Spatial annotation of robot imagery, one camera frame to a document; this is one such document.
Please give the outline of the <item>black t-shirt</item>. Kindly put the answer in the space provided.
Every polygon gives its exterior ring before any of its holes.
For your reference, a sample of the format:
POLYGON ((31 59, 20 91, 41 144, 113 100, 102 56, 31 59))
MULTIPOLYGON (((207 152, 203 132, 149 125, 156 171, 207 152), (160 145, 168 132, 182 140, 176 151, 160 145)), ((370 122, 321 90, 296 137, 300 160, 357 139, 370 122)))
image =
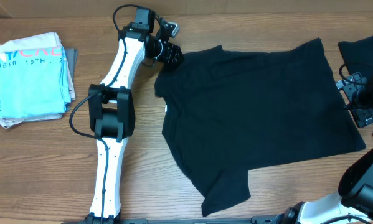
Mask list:
POLYGON ((248 200, 252 169, 366 146, 320 39, 286 52, 190 52, 154 89, 167 106, 162 134, 203 196, 203 216, 248 200))

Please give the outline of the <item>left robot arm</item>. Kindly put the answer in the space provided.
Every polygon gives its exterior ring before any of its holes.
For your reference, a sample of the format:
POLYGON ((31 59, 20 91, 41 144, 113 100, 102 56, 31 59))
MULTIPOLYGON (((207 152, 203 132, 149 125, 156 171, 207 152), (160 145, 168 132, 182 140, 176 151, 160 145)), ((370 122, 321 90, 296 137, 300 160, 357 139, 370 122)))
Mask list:
POLYGON ((178 45, 169 42, 179 32, 175 22, 159 20, 151 35, 147 22, 132 22, 118 34, 118 51, 106 77, 88 89, 90 128, 97 140, 95 193, 85 223, 119 223, 120 180, 123 155, 135 128, 131 86, 139 65, 146 58, 175 69, 183 60, 178 45))

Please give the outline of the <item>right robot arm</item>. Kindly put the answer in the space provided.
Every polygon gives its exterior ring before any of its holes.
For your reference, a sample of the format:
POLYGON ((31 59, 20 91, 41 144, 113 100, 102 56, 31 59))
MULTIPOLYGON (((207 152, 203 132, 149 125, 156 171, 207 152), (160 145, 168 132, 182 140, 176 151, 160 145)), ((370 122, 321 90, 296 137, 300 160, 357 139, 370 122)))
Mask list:
MULTIPOLYGON (((357 90, 351 103, 373 107, 373 77, 357 90)), ((301 202, 272 223, 373 222, 373 149, 342 176, 338 191, 314 202, 301 202)))

